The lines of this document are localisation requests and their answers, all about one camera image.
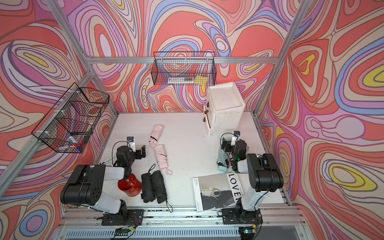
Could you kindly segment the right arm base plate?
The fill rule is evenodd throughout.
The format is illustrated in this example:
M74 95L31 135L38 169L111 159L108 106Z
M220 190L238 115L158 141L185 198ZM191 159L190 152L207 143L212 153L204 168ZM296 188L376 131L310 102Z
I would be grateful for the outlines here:
M235 208L221 210L224 225L261 225L263 218L260 210L245 211Z

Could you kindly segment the white plastic drawer cabinet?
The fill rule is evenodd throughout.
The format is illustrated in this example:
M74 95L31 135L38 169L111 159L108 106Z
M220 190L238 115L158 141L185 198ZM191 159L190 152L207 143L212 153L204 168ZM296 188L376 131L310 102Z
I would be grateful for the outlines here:
M219 137L237 129L245 102L234 82L228 82L207 89L207 100L203 107L208 136Z

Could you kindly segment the mint green umbrella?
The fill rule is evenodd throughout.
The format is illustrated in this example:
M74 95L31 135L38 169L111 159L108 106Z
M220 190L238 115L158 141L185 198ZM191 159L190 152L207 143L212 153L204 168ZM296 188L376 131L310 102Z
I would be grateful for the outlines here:
M220 139L220 148L219 148L218 159L217 159L216 163L217 163L219 171L224 172L224 173L228 173L231 171L230 170L231 156L230 156L230 153L226 153L226 152L224 152L224 150L221 149L221 140L222 139L224 139L224 138Z

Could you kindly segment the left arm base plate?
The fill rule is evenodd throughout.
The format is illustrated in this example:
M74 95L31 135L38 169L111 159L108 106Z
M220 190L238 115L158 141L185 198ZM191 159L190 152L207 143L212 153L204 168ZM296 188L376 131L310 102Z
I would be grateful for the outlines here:
M102 226L140 226L143 222L144 210L125 210L118 214L103 214L98 220L102 220Z

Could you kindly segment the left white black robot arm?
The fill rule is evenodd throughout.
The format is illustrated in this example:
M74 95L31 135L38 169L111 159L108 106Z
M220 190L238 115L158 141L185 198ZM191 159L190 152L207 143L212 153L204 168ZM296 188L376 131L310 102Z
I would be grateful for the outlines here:
M102 212L103 226L141 224L143 210L128 210L124 200L116 199L103 190L105 182L117 181L117 187L123 192L134 191L140 194L141 183L132 173L135 160L146 157L146 146L133 151L130 146L117 148L116 161L112 166L78 165L65 184L60 200L64 205L87 207Z

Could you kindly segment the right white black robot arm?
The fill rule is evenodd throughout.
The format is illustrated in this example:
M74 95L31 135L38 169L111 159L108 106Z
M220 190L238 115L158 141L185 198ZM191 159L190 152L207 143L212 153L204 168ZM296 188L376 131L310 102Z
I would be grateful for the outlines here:
M247 143L233 137L221 140L221 149L228 154L227 163L231 174L246 174L250 187L241 197L236 197L235 207L222 210L225 225L263 223L259 209L268 194L274 193L284 185L283 176L272 154L248 154Z

